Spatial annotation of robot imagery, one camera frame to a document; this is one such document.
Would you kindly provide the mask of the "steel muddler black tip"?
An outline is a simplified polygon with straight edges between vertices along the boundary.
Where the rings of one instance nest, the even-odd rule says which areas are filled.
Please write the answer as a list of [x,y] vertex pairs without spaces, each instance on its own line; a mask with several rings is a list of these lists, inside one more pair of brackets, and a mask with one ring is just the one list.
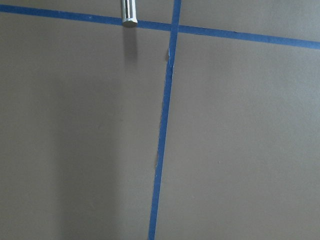
[[138,25],[135,0],[121,0],[122,25],[126,28],[135,28]]

